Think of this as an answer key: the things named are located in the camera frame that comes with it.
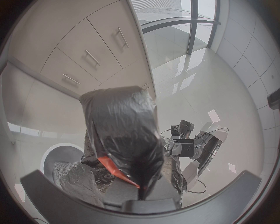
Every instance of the floor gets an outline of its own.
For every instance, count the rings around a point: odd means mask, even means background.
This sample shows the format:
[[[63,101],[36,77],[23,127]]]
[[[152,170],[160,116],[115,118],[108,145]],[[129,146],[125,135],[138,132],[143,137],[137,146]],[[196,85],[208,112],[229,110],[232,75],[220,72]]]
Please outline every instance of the floor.
[[[257,110],[239,77],[218,55],[210,49],[198,50],[156,67],[153,77],[160,132],[183,119],[195,125],[190,136],[194,137],[211,122],[208,112],[212,110],[220,119],[218,124],[229,128],[226,142],[199,178],[207,186],[206,193],[184,193],[183,207],[216,193],[245,169],[260,175],[264,146]],[[52,145],[68,142],[83,148],[86,127],[77,99],[11,64],[4,70],[3,83],[4,107],[16,143],[12,145],[0,132],[0,169],[13,186],[40,168],[43,154]],[[181,169],[190,161],[182,158]],[[203,190],[200,183],[192,189]],[[18,200],[33,217],[42,218],[27,197],[25,202]]]

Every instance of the black camera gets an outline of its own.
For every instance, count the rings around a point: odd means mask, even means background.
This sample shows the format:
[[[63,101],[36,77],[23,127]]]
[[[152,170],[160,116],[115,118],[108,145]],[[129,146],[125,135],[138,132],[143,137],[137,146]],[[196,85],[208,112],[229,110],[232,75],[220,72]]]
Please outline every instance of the black camera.
[[[171,136],[180,136],[180,126],[179,125],[171,125]]]

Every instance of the tiled floor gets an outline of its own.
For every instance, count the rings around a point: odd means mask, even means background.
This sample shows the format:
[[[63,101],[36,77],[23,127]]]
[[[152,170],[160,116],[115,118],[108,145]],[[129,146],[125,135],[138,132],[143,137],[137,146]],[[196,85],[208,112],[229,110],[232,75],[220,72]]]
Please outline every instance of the tiled floor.
[[[187,120],[195,126],[193,138],[211,122],[208,112],[212,110],[220,119],[217,123],[229,128],[226,142],[199,178],[207,191],[184,193],[183,207],[216,193],[243,170],[261,174],[264,142],[258,112],[243,82],[223,59],[208,48],[201,49],[153,69],[153,77],[160,132]],[[181,170],[189,162],[182,158]],[[203,190],[200,183],[192,189]]]

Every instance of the drawer handle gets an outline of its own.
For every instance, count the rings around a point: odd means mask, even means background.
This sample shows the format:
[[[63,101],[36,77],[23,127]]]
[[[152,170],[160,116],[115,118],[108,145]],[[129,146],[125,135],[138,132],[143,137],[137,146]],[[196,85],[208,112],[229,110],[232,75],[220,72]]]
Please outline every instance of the drawer handle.
[[[92,58],[93,60],[95,60],[95,62],[96,62],[97,64],[99,64],[99,66],[101,66],[101,64],[98,62],[98,60],[96,60],[96,59],[92,56],[92,54],[89,53],[88,50],[85,50],[85,52],[87,52],[87,53],[89,54],[89,56],[91,56],[91,58]]]
[[[72,79],[72,78],[70,78],[67,74],[66,75],[64,75],[65,77],[67,77],[68,79],[71,79],[73,82],[75,82],[75,83],[77,83],[77,84],[79,84],[80,85],[80,83],[78,82],[78,81],[76,81],[76,80],[74,80],[74,79]]]
[[[125,42],[125,45],[127,46],[127,48],[129,48],[128,43],[126,42],[126,39],[124,38],[124,35],[123,35],[122,31],[121,31],[121,28],[118,27],[118,30],[119,30],[119,32],[120,32],[120,34],[121,34],[121,36],[122,36],[122,38],[123,38],[123,40]]]

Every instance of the tiled wall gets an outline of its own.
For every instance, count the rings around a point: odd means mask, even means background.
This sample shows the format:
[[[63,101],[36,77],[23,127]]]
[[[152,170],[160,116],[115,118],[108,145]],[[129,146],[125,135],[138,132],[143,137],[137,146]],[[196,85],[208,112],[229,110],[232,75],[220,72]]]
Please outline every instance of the tiled wall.
[[[280,54],[263,20],[245,0],[230,0],[228,23],[217,54],[243,81],[258,110],[265,147],[260,175],[264,186],[278,153],[280,115],[279,110],[269,108],[267,95],[280,88]]]

